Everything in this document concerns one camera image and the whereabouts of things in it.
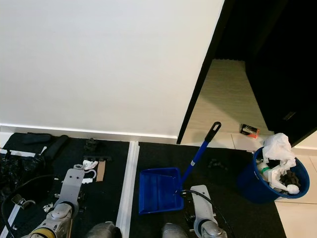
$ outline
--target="black floor mat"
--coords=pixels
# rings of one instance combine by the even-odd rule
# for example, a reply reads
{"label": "black floor mat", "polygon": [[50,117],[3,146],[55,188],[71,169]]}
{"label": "black floor mat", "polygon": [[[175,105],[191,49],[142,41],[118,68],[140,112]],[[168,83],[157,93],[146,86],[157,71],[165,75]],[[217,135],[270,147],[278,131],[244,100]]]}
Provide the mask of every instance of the black floor mat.
{"label": "black floor mat", "polygon": [[[6,143],[5,149],[40,153],[43,146],[49,144],[26,146],[21,143],[22,138],[23,134],[14,134]],[[85,153],[85,141],[86,139],[70,138],[67,145],[54,160],[54,174],[58,175],[61,180],[65,177],[68,169],[72,168],[75,164],[82,163]],[[85,192],[87,198],[81,203],[81,207],[86,207],[86,210],[78,213],[75,218],[71,234],[72,238],[82,238],[97,223],[105,221],[116,222],[128,149],[128,142],[99,141],[95,155],[111,156],[113,161],[106,164],[104,181],[82,185],[81,190]],[[46,200],[26,210],[20,209],[14,222],[19,228],[16,232],[16,237],[27,235],[40,224],[46,216],[42,206],[49,202],[55,202],[57,199],[52,198],[52,195],[59,193],[60,188],[60,181],[55,181],[50,191],[50,196]]]}
{"label": "black floor mat", "polygon": [[[197,147],[140,143],[136,181],[130,225],[130,238],[161,238],[161,229],[165,223],[180,225],[190,238],[196,238],[188,231],[183,211],[139,215],[139,173],[144,169],[179,167],[182,173],[194,157]],[[211,159],[219,160],[228,168],[208,168]],[[285,232],[275,204],[253,204],[237,191],[235,178],[251,161],[252,154],[246,151],[208,148],[202,160],[196,164],[183,188],[204,184],[211,199],[218,206],[232,227],[236,238],[285,238]],[[228,227],[228,237],[232,237]]]}

